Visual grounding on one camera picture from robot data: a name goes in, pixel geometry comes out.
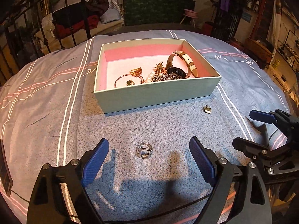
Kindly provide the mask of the small gold heart pendant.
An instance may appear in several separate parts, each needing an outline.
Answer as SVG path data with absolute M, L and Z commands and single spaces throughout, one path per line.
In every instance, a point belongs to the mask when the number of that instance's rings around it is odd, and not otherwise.
M 207 114 L 210 114 L 210 113 L 212 112 L 211 108 L 208 107 L 207 105 L 204 106 L 203 110 L 204 110 L 204 112 L 207 113 Z

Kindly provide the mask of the black clothes rack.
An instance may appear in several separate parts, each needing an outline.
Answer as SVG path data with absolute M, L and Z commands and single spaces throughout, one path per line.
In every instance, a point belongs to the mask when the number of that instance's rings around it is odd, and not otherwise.
M 242 0 L 219 0 L 216 4 L 216 16 L 213 21 L 211 35 L 222 41 L 229 41 L 235 36 L 241 15 Z

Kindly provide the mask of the green floral covered cabinet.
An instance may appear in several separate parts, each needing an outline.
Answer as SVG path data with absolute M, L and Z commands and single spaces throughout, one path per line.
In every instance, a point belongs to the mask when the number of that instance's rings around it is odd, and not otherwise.
M 185 9 L 194 10 L 194 0 L 117 0 L 126 26 L 179 23 Z

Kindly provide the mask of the light blue pillow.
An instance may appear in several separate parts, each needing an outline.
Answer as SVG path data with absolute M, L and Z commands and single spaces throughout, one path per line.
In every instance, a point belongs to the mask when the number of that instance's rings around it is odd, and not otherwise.
M 102 24 L 121 20 L 120 12 L 116 9 L 108 9 L 101 17 L 100 21 Z

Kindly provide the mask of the mint box with pink lining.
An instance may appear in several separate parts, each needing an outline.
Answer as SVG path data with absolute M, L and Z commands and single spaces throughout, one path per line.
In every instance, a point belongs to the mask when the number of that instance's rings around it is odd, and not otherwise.
M 155 75 L 159 61 L 166 66 L 174 51 L 184 51 L 193 59 L 198 78 L 182 79 L 175 74 Z M 145 83 L 114 88 L 124 74 L 141 75 Z M 185 39 L 134 39 L 102 45 L 94 84 L 94 94 L 103 113 L 154 106 L 205 97 L 212 94 L 221 75 Z

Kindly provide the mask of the gold flower brooch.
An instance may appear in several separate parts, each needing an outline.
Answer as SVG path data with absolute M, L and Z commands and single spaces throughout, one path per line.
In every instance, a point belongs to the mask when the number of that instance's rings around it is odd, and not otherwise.
M 165 74 L 165 67 L 163 62 L 159 61 L 154 68 L 155 75 Z

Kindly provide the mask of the grey plaid bed sheet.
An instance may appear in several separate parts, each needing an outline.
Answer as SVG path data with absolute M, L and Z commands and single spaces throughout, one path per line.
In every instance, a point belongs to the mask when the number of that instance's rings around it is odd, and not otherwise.
M 221 75 L 219 85 L 205 98 L 103 114 L 93 93 L 101 46 L 144 38 L 187 40 Z M 253 109 L 289 111 L 266 72 L 223 41 L 183 30 L 96 36 L 27 64 L 1 88 L 1 139 L 14 182 L 10 197 L 1 196 L 26 223 L 43 164 L 67 164 L 106 138 L 109 154 L 87 186 L 102 219 L 192 223 L 211 186 L 189 152 L 190 138 L 233 164 L 246 164 L 232 140 L 266 141 L 259 123 L 249 119 Z

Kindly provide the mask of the red bucket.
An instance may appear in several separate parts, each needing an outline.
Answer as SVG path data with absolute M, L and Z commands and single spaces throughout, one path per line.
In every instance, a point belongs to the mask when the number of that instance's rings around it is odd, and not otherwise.
M 210 36 L 213 31 L 213 25 L 214 25 L 213 22 L 206 21 L 201 28 L 201 33 Z

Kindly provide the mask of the white wicker swing seat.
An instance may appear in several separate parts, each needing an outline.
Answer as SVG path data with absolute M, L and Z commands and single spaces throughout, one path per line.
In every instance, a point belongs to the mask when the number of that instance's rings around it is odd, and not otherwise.
M 35 37 L 44 54 L 69 49 L 86 41 L 85 21 L 91 36 L 114 32 L 123 26 L 121 10 L 115 0 L 88 0 L 85 5 L 86 19 L 81 3 L 61 8 L 42 19 L 42 29 Z

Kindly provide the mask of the beige strap wristwatch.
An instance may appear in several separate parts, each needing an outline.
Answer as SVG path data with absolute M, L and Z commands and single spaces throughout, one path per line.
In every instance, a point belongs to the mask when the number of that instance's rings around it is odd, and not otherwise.
M 191 56 L 184 51 L 174 51 L 167 59 L 165 70 L 168 75 L 175 74 L 182 79 L 198 78 L 198 70 Z

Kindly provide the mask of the red and dark clothes pile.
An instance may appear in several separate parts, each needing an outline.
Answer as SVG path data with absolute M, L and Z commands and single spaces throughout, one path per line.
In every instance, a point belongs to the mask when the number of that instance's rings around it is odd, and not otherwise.
M 55 28 L 53 34 L 56 38 L 63 39 L 85 29 L 84 18 L 87 19 L 89 29 L 97 27 L 100 17 L 109 8 L 108 0 L 85 1 L 85 13 L 81 3 L 72 4 L 53 13 Z

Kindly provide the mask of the thin rose gold bangle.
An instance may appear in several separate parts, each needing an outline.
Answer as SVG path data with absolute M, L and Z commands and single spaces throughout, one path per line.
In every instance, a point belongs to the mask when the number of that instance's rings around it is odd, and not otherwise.
M 117 78 L 114 82 L 114 88 L 119 86 L 133 86 L 145 83 L 145 79 L 141 75 L 124 74 Z

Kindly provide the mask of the pink basin on stool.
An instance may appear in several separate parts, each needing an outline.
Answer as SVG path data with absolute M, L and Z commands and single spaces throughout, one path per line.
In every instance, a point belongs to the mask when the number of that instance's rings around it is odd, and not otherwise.
M 196 27 L 195 20 L 198 18 L 198 13 L 193 10 L 184 9 L 183 15 L 184 15 L 184 17 L 180 21 L 180 24 L 182 24 L 184 22 L 186 17 L 189 17 L 191 19 L 191 25 L 195 28 Z

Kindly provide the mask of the wooden side table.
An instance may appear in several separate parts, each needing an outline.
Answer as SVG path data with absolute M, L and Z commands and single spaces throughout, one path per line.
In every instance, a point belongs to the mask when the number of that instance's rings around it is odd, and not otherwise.
M 273 57 L 274 46 L 266 41 L 255 41 L 247 38 L 243 52 L 252 58 L 260 69 L 268 68 Z

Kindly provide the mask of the black smartphone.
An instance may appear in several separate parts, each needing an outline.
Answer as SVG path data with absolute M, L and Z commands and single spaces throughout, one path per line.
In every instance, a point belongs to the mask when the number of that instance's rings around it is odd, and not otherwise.
M 6 154 L 4 151 L 3 140 L 1 140 L 0 148 L 0 161 L 1 161 L 1 182 L 4 187 L 4 191 L 8 197 L 10 197 L 13 187 L 13 180 L 9 171 Z

